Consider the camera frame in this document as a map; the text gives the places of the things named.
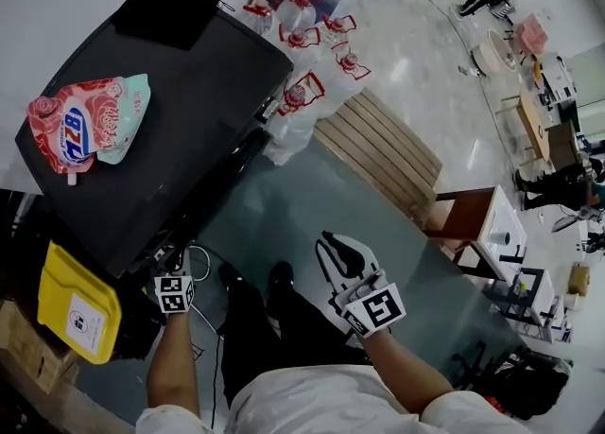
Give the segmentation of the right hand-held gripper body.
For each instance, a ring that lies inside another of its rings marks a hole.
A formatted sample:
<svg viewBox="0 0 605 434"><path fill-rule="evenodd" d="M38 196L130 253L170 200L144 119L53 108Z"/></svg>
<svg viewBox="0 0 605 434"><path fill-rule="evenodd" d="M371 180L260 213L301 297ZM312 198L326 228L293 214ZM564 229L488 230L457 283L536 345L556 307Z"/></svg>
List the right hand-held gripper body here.
<svg viewBox="0 0 605 434"><path fill-rule="evenodd" d="M383 269L340 291L332 305L361 339L387 329L406 315L399 290Z"/></svg>

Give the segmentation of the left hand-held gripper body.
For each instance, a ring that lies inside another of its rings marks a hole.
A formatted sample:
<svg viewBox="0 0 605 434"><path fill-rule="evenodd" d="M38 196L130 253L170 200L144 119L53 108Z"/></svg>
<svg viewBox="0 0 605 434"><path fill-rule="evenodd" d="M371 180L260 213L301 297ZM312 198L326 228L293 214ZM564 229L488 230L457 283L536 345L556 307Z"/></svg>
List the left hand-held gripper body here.
<svg viewBox="0 0 605 434"><path fill-rule="evenodd" d="M153 265L155 295L161 311L186 313L195 295L189 248L159 249Z"/></svg>

